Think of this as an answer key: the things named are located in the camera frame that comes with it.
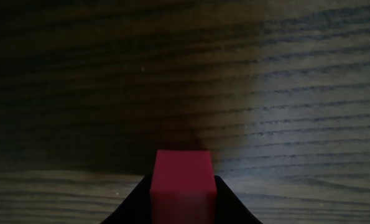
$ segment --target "front face of red block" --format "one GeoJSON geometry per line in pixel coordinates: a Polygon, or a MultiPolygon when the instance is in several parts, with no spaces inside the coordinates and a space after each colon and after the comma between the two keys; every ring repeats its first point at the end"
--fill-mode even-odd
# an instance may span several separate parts
{"type": "Polygon", "coordinates": [[[150,189],[153,224],[212,224],[216,186],[208,151],[158,151],[150,189]]]}

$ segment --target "red rectangular object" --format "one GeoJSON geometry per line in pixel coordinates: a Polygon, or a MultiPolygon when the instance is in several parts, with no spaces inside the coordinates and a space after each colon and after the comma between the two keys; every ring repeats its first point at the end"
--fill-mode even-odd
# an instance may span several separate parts
{"type": "Polygon", "coordinates": [[[213,224],[216,185],[210,152],[159,150],[150,199],[153,224],[213,224]]]}

